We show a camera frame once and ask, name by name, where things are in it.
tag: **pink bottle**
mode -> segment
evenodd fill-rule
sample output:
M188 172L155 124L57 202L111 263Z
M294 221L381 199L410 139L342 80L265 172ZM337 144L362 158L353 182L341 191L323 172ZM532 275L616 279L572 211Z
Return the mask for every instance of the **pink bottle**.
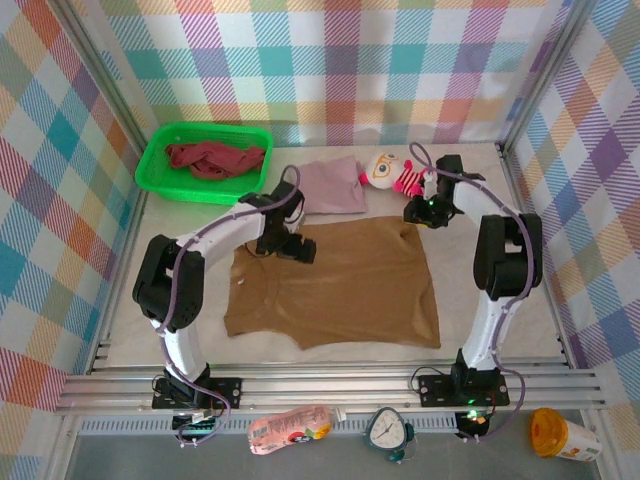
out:
M331 417L327 407L300 407L290 412L261 418L249 425L249 448L256 455L266 455L294 443L320 440L329 430Z

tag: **alarm clock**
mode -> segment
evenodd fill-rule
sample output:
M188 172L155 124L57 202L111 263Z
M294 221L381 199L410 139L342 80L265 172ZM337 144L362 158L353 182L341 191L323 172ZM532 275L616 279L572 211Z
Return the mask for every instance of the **alarm clock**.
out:
M415 437L413 426L405 423L393 408L385 407L373 416L365 431L365 443L376 450L389 452L387 460L401 463L404 449Z

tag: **cable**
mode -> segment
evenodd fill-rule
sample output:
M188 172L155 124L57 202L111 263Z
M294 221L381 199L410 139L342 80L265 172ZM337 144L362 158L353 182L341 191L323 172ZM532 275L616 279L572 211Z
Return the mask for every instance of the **cable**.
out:
M489 396L491 397L491 403L492 403L492 405L491 405L491 406L492 406L493 408L491 409L491 413L490 413L489 415L485 415L485 416L484 416L484 418L486 418L486 419L489 419L489 418L493 417L493 416L496 414L496 406L497 406L497 405L496 405L496 404L497 404L497 402L496 402L496 396L495 396L495 394L494 394L493 392L490 392L490 393L489 393Z
M215 409L213 408L213 399L212 399L212 402L211 402L211 403L212 403L212 407L211 407L211 408L212 408L212 410L214 411L213 418L220 418L220 417L222 416L222 414L223 414L223 413L225 412L225 410L226 410L225 406L224 406L224 405L222 406L222 408L220 409L220 413L215 413Z
M213 222L209 223L208 225L205 225L203 228L201 228L195 235L193 235L189 240L187 240L185 242L185 244L182 246L182 248L180 248L180 251L178 252L178 255L176 256L176 260L173 264L173 275L172 275L172 280L171 280L171 296L169 297L169 308L167 310L167 316L165 318L165 320L162 322L162 324L155 329L156 333L160 336L160 349L162 350L162 353L164 355L165 358L165 362L166 362L166 366L167 369L171 369L172 373L184 384L190 386L191 388L193 388L194 390L197 390L201 393L204 393L205 395L208 395L220 402L222 402L222 404L224 405L224 411L226 412L226 415L224 417L224 420L221 422L216 422L217 425L216 427L207 435L205 435L204 437L201 437L199 439L193 439L190 443L187 443L185 441L185 439L182 436L182 431L184 430L184 428L186 428L186 426L184 426L182 429L178 429L178 440L180 440L180 446L184 447L185 445L192 445L194 447L197 447L198 445L203 444L204 442L210 440L214 435L216 435L216 433L218 432L218 430L220 430L231 418L231 404L229 403L229 400L227 400L225 397L223 397L222 395L216 393L216 392L212 392L211 390L208 390L204 387L201 387L200 385L197 385L195 383L193 383L191 380L189 380L183 372L180 371L180 369L175 365L175 363L173 362L173 359L171 358L171 355L169 354L169 349L167 347L167 342L165 339L165 330L167 329L167 326L169 325L169 323L171 322L171 319L173 318L173 314L175 313L175 309L176 309L176 299L177 299L177 295L178 295L178 282L174 281L175 279L179 278L178 274L180 272L180 264L182 262L182 258L184 257L185 253L187 252L187 250L189 249L189 247L191 247L194 243L197 243L199 241L199 239L207 234L208 232L210 232L211 230L213 230L216 227L219 227L220 225L224 224L225 222L228 222L230 220L235 220L237 218L241 218L241 217L246 217L249 215L255 215L258 213L264 213L267 212L269 210L275 210L276 208L280 208L281 206L285 205L287 202L289 202L289 200L291 200L294 195L298 192L298 188L300 186L300 170L298 170L297 167L293 166L293 165L287 165L284 170L282 171L282 175L280 176L280 181L282 181L284 179L284 175L287 173L287 170L292 169L295 174L296 174L296 181L295 181L295 185L294 188L291 192L289 192L288 195L286 195L282 200L279 200L271 205L265 206L265 207L258 207L256 209L253 210L246 210L244 212L240 212L238 214L235 215L226 215L222 218L218 218L216 220L214 220Z
M417 373L420 370L423 370L425 368L428 368L429 370L433 370L434 372L439 373L440 375L446 375L444 372L442 372L442 371L440 371L440 370L438 370L437 368L434 368L434 367L418 367L418 368L416 368L415 371L413 372L413 375L411 375L411 379L409 380L409 390L411 390L414 393L417 393L418 395L420 395L420 391L415 389L415 388L413 388L413 381L415 380Z
M249 254L250 254L252 257L254 257L254 258L267 258L267 257L270 257L271 255L273 255L273 254L274 254L274 252L277 252L277 251L278 251L278 250L280 250L282 247L284 247L284 246L287 244L287 242L288 242L288 241L289 241L289 239L288 239L288 238L287 238L287 239L285 239L285 240L284 240L280 245L278 245L277 247L273 248L273 249L271 250L271 252L269 252L269 253L265 253L265 254L262 254L262 255L259 255L259 254L258 254L257 252L255 252L255 251L253 251L253 252L252 252L252 251L251 251L251 249L249 248L249 244L248 244L248 243L245 243L245 244L244 244L244 248L245 248L245 249L247 250L247 252L249 252Z
M416 444L416 448L413 451L413 455L411 455L409 458L403 458L401 461L402 462L409 462L411 460L413 460L414 458L416 458L416 455L418 454L418 449L420 448L420 445L418 444L418 436L414 435L413 436L413 440L411 440L411 442L407 443L407 446L409 446L410 443L415 442Z
M419 148L425 154L426 161L420 158L420 156L416 154L414 150L415 148ZM518 377L518 380L520 380L520 398L518 399L518 402L516 403L515 408L513 409L513 411L507 418L507 420L498 428L496 428L493 432L488 433L483 437L484 439L489 439L496 436L496 434L501 432L503 429L505 429L515 420L516 414L520 411L524 403L524 397L526 393L526 385L525 385L524 377L520 374L520 372L507 368L502 364L502 362L500 361L500 358L498 357L497 349L498 349L498 338L500 336L500 331L502 330L502 327L507 320L507 314L509 310L516 302L519 302L525 299L527 295L529 295L529 292L531 291L531 287L533 285L533 275L534 275L535 265L533 263L533 245L531 243L531 236L529 235L529 231L527 230L527 227L522 221L522 219L513 210L511 210L502 200L500 200L491 190L486 188L484 185L474 180L471 180L469 178L463 177L462 175L447 172L446 170L441 170L439 168L434 167L433 162L431 161L431 157L427 153L426 149L418 142L411 142L411 144L409 144L409 150L411 151L411 154L416 159L416 161L422 164L428 171L435 172L438 175L443 175L445 177L453 178L455 180L467 182L473 185L478 190L480 190L482 193L484 193L487 197L489 197L489 199L493 203L495 203L498 206L498 208L500 208L503 212L507 213L511 218L514 219L524 239L525 250L527 252L527 278L524 284L524 288L517 296L509 300L507 304L502 308L500 318L498 319L498 322L496 324L496 329L493 332L493 337L491 338L491 357L501 372L508 373Z

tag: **orange lid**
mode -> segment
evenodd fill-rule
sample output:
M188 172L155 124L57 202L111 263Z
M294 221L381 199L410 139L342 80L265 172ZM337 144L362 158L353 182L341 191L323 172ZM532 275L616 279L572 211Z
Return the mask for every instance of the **orange lid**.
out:
M567 443L569 429L564 418L551 408L533 412L529 424L529 438L541 457L555 457Z

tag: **clock face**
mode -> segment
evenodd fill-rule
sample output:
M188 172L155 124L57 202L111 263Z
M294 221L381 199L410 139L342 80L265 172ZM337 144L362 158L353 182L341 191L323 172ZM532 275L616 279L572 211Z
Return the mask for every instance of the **clock face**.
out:
M369 440L374 447L391 450L401 447L405 442L404 422L394 410L383 410L375 419Z

